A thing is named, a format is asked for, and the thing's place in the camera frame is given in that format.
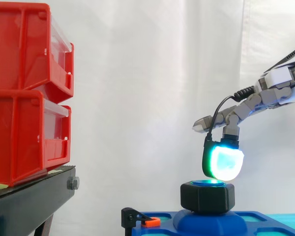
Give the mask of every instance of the white curtain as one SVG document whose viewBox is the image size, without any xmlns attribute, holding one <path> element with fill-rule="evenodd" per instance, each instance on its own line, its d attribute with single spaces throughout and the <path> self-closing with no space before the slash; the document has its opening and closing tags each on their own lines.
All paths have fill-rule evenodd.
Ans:
<svg viewBox="0 0 295 236">
<path fill-rule="evenodd" d="M 75 44 L 81 180 L 51 236 L 123 235 L 124 207 L 180 210 L 180 185 L 205 178 L 193 122 L 295 49 L 295 0 L 46 2 Z M 240 148 L 234 209 L 295 212 L 295 104 L 243 122 Z"/>
</svg>

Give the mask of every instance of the glowing light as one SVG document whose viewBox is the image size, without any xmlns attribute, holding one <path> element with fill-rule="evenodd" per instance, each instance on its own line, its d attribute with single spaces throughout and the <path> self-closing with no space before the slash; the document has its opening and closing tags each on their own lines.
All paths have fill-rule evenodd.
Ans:
<svg viewBox="0 0 295 236">
<path fill-rule="evenodd" d="M 229 181 L 240 172 L 244 154 L 238 149 L 215 147 L 211 153 L 210 169 L 216 179 Z"/>
</svg>

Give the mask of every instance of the red plastic drawer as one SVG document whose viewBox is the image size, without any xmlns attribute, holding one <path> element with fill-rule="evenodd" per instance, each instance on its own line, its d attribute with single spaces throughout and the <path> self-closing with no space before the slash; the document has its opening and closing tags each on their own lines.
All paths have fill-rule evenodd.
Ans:
<svg viewBox="0 0 295 236">
<path fill-rule="evenodd" d="M 36 89 L 54 103 L 71 98 L 73 51 L 48 5 L 0 2 L 0 89 Z"/>
<path fill-rule="evenodd" d="M 0 90 L 0 183 L 15 185 L 70 161 L 71 109 L 39 91 Z"/>
</svg>

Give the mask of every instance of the blue tray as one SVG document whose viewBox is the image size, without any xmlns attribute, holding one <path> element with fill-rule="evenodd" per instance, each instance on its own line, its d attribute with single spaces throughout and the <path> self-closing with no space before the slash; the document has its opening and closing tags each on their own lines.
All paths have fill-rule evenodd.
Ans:
<svg viewBox="0 0 295 236">
<path fill-rule="evenodd" d="M 145 214 L 161 218 L 161 226 L 143 228 L 138 223 L 133 236 L 295 236 L 295 214 L 230 211 L 221 216 L 200 216 L 188 210 Z"/>
</svg>

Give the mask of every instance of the metal bolt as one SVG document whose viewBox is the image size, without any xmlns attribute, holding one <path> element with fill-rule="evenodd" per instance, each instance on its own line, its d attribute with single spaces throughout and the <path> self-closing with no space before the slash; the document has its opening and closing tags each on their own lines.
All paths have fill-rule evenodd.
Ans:
<svg viewBox="0 0 295 236">
<path fill-rule="evenodd" d="M 80 186 L 80 178 L 79 177 L 69 177 L 67 187 L 70 190 L 77 190 Z"/>
</svg>

